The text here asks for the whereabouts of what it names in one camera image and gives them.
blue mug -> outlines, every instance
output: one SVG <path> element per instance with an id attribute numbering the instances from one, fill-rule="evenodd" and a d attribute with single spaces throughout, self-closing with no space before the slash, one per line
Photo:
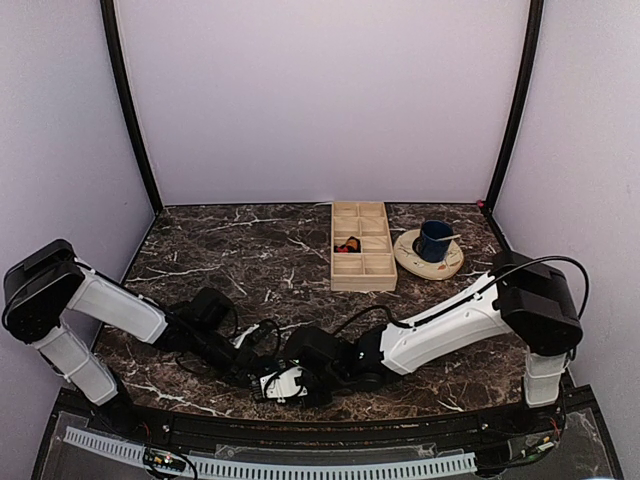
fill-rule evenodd
<path id="1" fill-rule="evenodd" d="M 447 256 L 451 239 L 440 240 L 441 238 L 453 236 L 453 229 L 444 222 L 438 220 L 427 220 L 420 229 L 419 244 L 414 250 L 425 262 L 439 263 Z"/>

white wall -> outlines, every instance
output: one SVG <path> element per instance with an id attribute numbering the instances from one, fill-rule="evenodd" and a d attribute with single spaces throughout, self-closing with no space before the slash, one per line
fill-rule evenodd
<path id="1" fill-rule="evenodd" d="M 166 203 L 484 197 L 528 2 L 117 3 Z"/>
<path id="2" fill-rule="evenodd" d="M 572 372 L 640 472 L 640 7 L 549 2 L 497 219 L 516 250 L 583 262 L 593 293 Z M 582 286 L 572 272 L 576 302 Z"/>
<path id="3" fill-rule="evenodd" d="M 99 2 L 1 2 L 0 71 L 0 274 L 64 237 L 119 278 L 152 211 Z M 21 480 L 30 478 L 60 382 L 35 350 L 1 330 L 0 476 Z M 89 340 L 95 324 L 79 330 Z"/>

dark marble surface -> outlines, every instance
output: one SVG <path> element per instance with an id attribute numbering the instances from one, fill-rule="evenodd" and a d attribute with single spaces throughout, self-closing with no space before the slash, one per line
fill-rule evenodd
<path id="1" fill-rule="evenodd" d="M 283 341 L 300 325 L 331 330 L 367 306 L 384 303 L 406 318 L 467 287 L 490 267 L 499 248 L 473 205 L 388 204 L 392 236 L 424 219 L 450 223 L 462 234 L 465 264 L 450 280 L 429 282 L 398 267 L 393 293 L 330 291 L 331 208 L 328 205 L 227 205 L 167 208 L 158 219 L 126 282 L 164 304 L 189 300 L 203 286 L 227 294 L 240 326 L 273 318 Z M 344 335 L 353 339 L 384 321 L 372 314 Z M 177 367 L 175 354 L 159 352 L 105 327 L 96 353 L 127 385 L 140 405 L 234 418 L 349 421 L 411 418 L 516 402 L 524 371 L 524 344 L 514 335 L 478 342 L 443 356 L 401 382 L 375 393 L 337 397 L 326 407 L 302 410 L 256 404 L 248 391 L 218 380 L 197 360 Z"/>

cable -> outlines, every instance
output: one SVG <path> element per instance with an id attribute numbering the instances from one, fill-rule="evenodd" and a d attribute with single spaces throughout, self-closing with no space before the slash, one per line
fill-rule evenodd
<path id="1" fill-rule="evenodd" d="M 262 320 L 260 324 L 271 325 L 272 331 L 276 332 L 276 346 L 273 349 L 273 353 L 271 354 L 271 358 L 275 359 L 276 355 L 280 353 L 280 344 L 282 343 L 282 331 L 280 330 L 280 326 L 270 318 Z"/>
<path id="2" fill-rule="evenodd" d="M 267 382 L 264 384 L 264 388 L 262 389 L 262 392 L 263 392 L 263 396 L 264 396 L 264 398 L 268 398 L 268 397 L 267 397 L 267 392 L 269 391 L 269 387 L 273 384 L 273 382 L 275 382 L 277 379 L 279 379 L 279 378 L 282 376 L 282 374 L 283 374 L 283 373 L 287 372 L 287 371 L 288 371 L 288 370 L 290 370 L 291 368 L 298 367 L 298 368 L 300 368 L 300 369 L 302 369 L 302 370 L 306 371 L 307 373 L 311 374 L 311 372 L 310 372 L 309 370 L 307 370 L 306 368 L 304 368 L 304 367 L 302 367 L 302 366 L 300 366 L 300 365 L 298 365 L 298 364 L 295 364 L 295 363 L 293 363 L 293 362 L 291 362 L 291 364 L 292 364 L 293 366 L 291 366 L 291 367 L 289 367 L 289 366 L 285 366 L 285 367 L 281 368 L 280 370 L 278 370 L 276 373 L 274 373 L 273 375 L 271 375 L 271 376 L 269 377 L 269 379 L 267 380 Z M 304 385 L 300 385 L 300 388 L 298 389 L 298 391 L 296 392 L 296 394 L 295 394 L 295 395 L 293 395 L 292 397 L 293 397 L 293 398 L 295 398 L 295 397 L 299 397 L 299 396 L 300 396 L 300 394 L 302 393 L 302 390 L 304 390 Z"/>
<path id="3" fill-rule="evenodd" d="M 382 311 L 384 311 L 384 313 L 387 315 L 387 319 L 389 320 L 389 323 L 392 323 L 396 327 L 399 327 L 399 328 L 412 328 L 407 323 L 402 323 L 402 322 L 397 321 L 393 317 L 393 313 L 391 312 L 391 309 L 389 307 L 387 307 L 386 305 L 372 305 L 371 307 L 367 307 L 364 310 L 361 310 L 358 313 L 356 313 L 353 317 L 349 318 L 346 322 L 344 322 L 342 325 L 340 325 L 338 328 L 336 328 L 331 335 L 336 336 L 342 330 L 344 330 L 349 325 L 351 325 L 353 322 L 355 322 L 358 318 L 360 318 L 363 315 L 365 315 L 365 314 L 367 314 L 369 312 L 372 312 L 374 310 L 382 310 Z"/>
<path id="4" fill-rule="evenodd" d="M 156 450 L 162 450 L 163 452 L 169 452 L 170 454 L 175 455 L 175 456 L 176 456 L 176 457 L 178 457 L 178 458 L 181 458 L 182 460 L 184 460 L 184 461 L 185 461 L 185 463 L 186 463 L 187 465 L 189 465 L 189 468 L 191 469 L 191 472 L 193 472 L 192 480 L 198 480 L 198 470 L 196 469 L 195 464 L 194 464 L 194 463 L 193 463 L 193 462 L 192 462 L 192 461 L 191 461 L 191 460 L 190 460 L 186 455 L 183 455 L 183 454 L 182 454 L 182 453 L 180 453 L 180 452 L 173 451 L 173 450 L 169 449 L 167 446 L 156 445 L 155 443 L 151 442 L 151 430 L 149 429 L 149 425 L 147 425 L 147 423 L 146 423 L 146 422 L 142 421 L 142 422 L 140 423 L 140 425 L 139 425 L 139 426 L 142 426 L 142 427 L 145 429 L 146 434 L 147 434 L 147 441 L 145 442 L 145 441 L 140 441 L 140 440 L 138 440 L 138 439 L 131 438 L 131 437 L 129 437 L 128 435 L 125 435 L 125 434 L 123 434 L 123 433 L 117 432 L 117 431 L 116 431 L 116 430 L 115 430 L 111 425 L 109 425 L 109 423 L 108 423 L 104 418 L 102 418 L 102 415 L 100 415 L 99 413 L 97 413 L 97 412 L 93 409 L 93 404 L 91 404 L 91 403 L 89 402 L 89 400 L 87 400 L 86 398 L 85 398 L 85 400 L 86 400 L 86 402 L 87 402 L 87 405 L 89 406 L 89 411 L 90 411 L 90 412 L 91 412 L 91 414 L 94 416 L 94 418 L 97 418 L 98 420 L 100 420 L 100 423 L 102 423 L 102 425 L 104 425 L 105 427 L 107 427 L 107 429 L 108 429 L 108 430 L 110 430 L 110 431 L 111 431 L 111 433 L 113 433 L 114 435 L 116 435 L 116 436 L 118 436 L 118 437 L 124 438 L 125 440 L 128 440 L 128 441 L 130 441 L 130 442 L 133 442 L 133 443 L 141 443 L 141 444 L 142 444 L 142 446 L 143 446 L 143 447 L 145 447 L 145 448 L 155 448 Z M 164 475 L 162 472 L 158 472 L 158 471 L 157 471 L 157 470 L 155 470 L 155 469 L 153 469 L 153 471 L 154 471 L 155 473 L 157 473 L 157 474 Z M 165 478 L 167 478 L 167 476 L 164 476 L 164 477 L 156 477 L 156 478 L 162 478 L 162 479 L 165 479 Z"/>
<path id="5" fill-rule="evenodd" d="M 530 261 L 525 262 L 525 263 L 523 263 L 521 265 L 513 267 L 511 270 L 509 270 L 509 271 L 503 273 L 502 275 L 494 278 L 489 283 L 487 283 L 486 285 L 480 287 L 478 290 L 476 290 L 475 292 L 467 295 L 463 299 L 461 299 L 461 300 L 457 301 L 456 303 L 448 306 L 447 308 L 443 308 L 442 310 L 434 313 L 433 315 L 429 315 L 426 318 L 423 318 L 421 320 L 416 321 L 413 325 L 409 324 L 409 323 L 399 322 L 399 323 L 401 323 L 403 325 L 401 328 L 415 328 L 415 327 L 419 327 L 421 325 L 424 325 L 426 323 L 429 323 L 430 321 L 435 320 L 436 318 L 444 315 L 445 313 L 448 313 L 448 312 L 458 308 L 459 306 L 464 305 L 465 303 L 473 300 L 476 295 L 480 295 L 480 294 L 486 292 L 489 288 L 493 287 L 496 283 L 501 282 L 502 280 L 507 278 L 509 275 L 512 275 L 515 272 L 518 272 L 520 270 L 528 268 L 528 267 L 530 267 L 532 265 L 536 265 L 538 263 L 545 263 L 545 262 L 567 262 L 567 263 L 571 263 L 572 265 L 575 265 L 576 267 L 578 267 L 578 269 L 582 273 L 582 276 L 584 277 L 584 297 L 582 299 L 582 305 L 580 306 L 580 311 L 578 313 L 578 320 L 580 320 L 582 318 L 582 315 L 584 314 L 584 311 L 585 311 L 586 307 L 587 307 L 587 301 L 589 300 L 589 290 L 590 290 L 589 274 L 587 273 L 587 270 L 584 268 L 584 266 L 580 262 L 578 262 L 577 260 L 575 260 L 575 259 L 573 259 L 571 257 L 565 257 L 564 255 L 549 255 L 549 256 L 546 256 L 546 257 L 536 258 L 534 260 L 530 260 Z"/>
<path id="6" fill-rule="evenodd" d="M 197 370 L 192 370 L 189 367 L 185 367 L 184 364 L 182 363 L 182 360 L 184 359 L 184 356 L 185 356 L 185 352 L 183 352 L 180 355 L 178 355 L 174 359 L 174 361 L 176 362 L 176 365 L 178 365 L 178 367 L 180 367 L 185 372 L 189 372 L 189 373 L 191 373 L 193 375 L 206 375 L 207 373 L 211 372 L 211 370 L 212 370 L 211 365 L 205 365 L 205 367 L 207 367 L 207 369 L 202 371 L 202 372 L 198 372 Z"/>
<path id="7" fill-rule="evenodd" d="M 564 385 L 562 383 L 560 383 L 560 412 L 557 412 L 558 415 L 561 416 L 562 418 L 562 428 L 558 428 L 558 424 L 556 422 L 556 420 L 553 417 L 549 417 L 549 422 L 551 423 L 551 426 L 553 427 L 553 432 L 554 435 L 556 436 L 556 441 L 555 444 L 558 444 L 560 442 L 560 439 L 562 438 L 562 435 L 564 434 L 564 430 L 567 426 L 567 405 L 565 402 L 565 391 L 564 391 Z M 523 458 L 512 458 L 511 460 L 508 460 L 506 462 L 503 463 L 498 463 L 498 464 L 494 464 L 494 465 L 482 465 L 482 464 L 478 464 L 479 467 L 482 467 L 483 469 L 486 470 L 497 470 L 497 469 L 502 469 L 502 468 L 514 468 L 514 467 L 525 467 L 527 465 L 531 465 L 533 463 L 539 462 L 540 460 L 542 460 L 543 458 L 545 458 L 547 455 L 549 455 L 549 453 L 555 448 L 551 447 L 548 448 L 544 451 L 541 451 L 539 453 L 535 453 L 535 454 L 530 454 L 527 455 L 526 457 Z"/>
<path id="8" fill-rule="evenodd" d="M 136 297 L 137 299 L 139 299 L 142 302 L 146 303 L 147 305 L 150 305 L 150 306 L 152 306 L 153 308 L 156 308 L 156 309 L 160 309 L 162 311 L 162 313 L 164 314 L 165 320 L 167 321 L 167 323 L 169 323 L 170 321 L 174 321 L 175 323 L 180 324 L 180 326 L 182 328 L 184 328 L 185 330 L 189 331 L 189 333 L 193 336 L 193 338 L 197 342 L 199 342 L 201 345 L 203 345 L 205 347 L 209 346 L 209 342 L 207 342 L 206 340 L 204 340 L 200 336 L 200 332 L 198 332 L 195 328 L 193 328 L 191 325 L 189 325 L 188 322 L 185 322 L 184 320 L 182 320 L 179 315 L 176 315 L 173 312 L 169 311 L 169 309 L 166 308 L 166 306 L 162 305 L 160 302 L 156 303 L 156 302 L 148 299 L 147 297 L 132 291 L 131 289 L 125 287 L 121 283 L 118 283 L 118 282 L 114 281 L 113 279 L 109 278 L 108 276 L 100 273 L 95 268 L 87 265 L 86 263 L 80 262 L 78 260 L 74 260 L 74 264 L 79 266 L 79 267 L 82 267 L 82 268 L 84 268 L 86 270 L 89 270 L 94 275 L 97 275 L 98 277 L 106 280 L 107 282 L 111 283 L 112 285 L 116 285 L 118 288 L 121 288 L 122 290 L 124 290 L 128 294 L 133 295 L 134 297 Z M 236 325 L 235 329 L 237 330 L 237 328 L 238 328 L 238 312 L 236 311 L 235 307 L 233 308 L 233 310 L 234 310 L 235 325 Z"/>

wooden compartment tray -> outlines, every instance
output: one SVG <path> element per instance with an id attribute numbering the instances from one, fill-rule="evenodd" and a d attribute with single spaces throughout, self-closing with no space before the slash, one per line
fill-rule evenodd
<path id="1" fill-rule="evenodd" d="M 343 245 L 351 236 L 360 240 L 362 252 L 335 253 L 334 247 Z M 331 290 L 395 290 L 398 272 L 384 203 L 334 203 L 331 212 L 331 240 Z"/>

